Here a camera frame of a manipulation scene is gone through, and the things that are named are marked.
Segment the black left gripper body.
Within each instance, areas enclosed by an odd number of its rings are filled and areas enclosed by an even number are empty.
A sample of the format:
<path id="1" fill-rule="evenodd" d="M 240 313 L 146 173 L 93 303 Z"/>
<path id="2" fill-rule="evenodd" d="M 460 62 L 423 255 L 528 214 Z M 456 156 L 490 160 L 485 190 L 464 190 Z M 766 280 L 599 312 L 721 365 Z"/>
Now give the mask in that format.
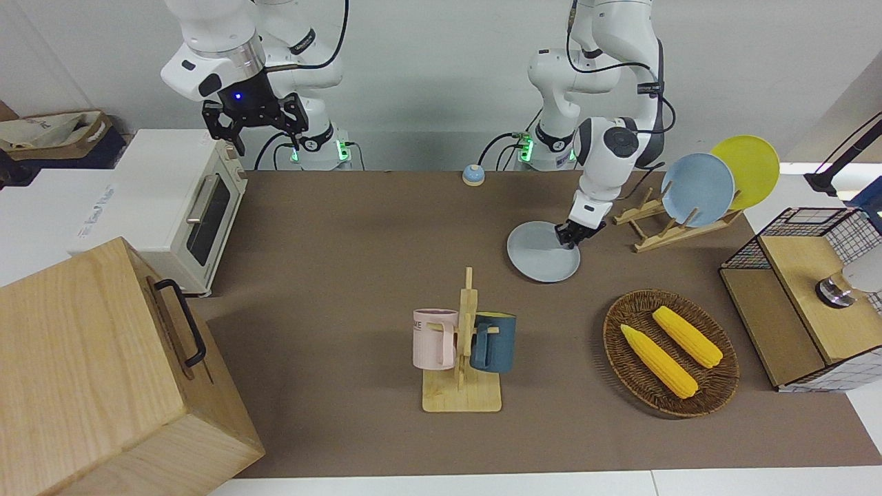
<path id="1" fill-rule="evenodd" d="M 570 224 L 573 234 L 591 231 L 593 236 L 606 225 L 607 213 L 607 203 L 574 203 L 565 224 Z"/>

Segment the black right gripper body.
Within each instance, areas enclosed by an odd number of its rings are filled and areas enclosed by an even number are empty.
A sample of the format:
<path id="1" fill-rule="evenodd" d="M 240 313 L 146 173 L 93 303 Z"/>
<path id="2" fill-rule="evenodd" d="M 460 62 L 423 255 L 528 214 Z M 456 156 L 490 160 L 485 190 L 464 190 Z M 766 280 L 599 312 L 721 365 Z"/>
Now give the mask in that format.
<path id="1" fill-rule="evenodd" d="M 220 89 L 217 95 L 227 115 L 236 117 L 243 127 L 274 127 L 277 97 L 265 69 L 245 81 Z"/>

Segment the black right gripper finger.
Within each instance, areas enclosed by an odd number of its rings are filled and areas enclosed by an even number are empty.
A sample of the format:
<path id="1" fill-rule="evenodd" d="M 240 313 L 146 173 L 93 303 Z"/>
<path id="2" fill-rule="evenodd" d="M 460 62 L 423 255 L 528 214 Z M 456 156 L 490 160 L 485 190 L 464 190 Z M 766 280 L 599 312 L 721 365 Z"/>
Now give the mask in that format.
<path id="1" fill-rule="evenodd" d="M 278 112 L 274 117 L 274 128 L 290 138 L 295 149 L 300 149 L 300 138 L 309 129 L 309 117 L 302 98 L 297 93 L 276 100 Z"/>
<path id="2" fill-rule="evenodd" d="M 227 144 L 233 145 L 239 156 L 245 156 L 245 144 L 240 138 L 242 123 L 236 117 L 227 115 L 222 103 L 213 100 L 202 101 L 201 115 L 213 139 L 226 141 Z"/>

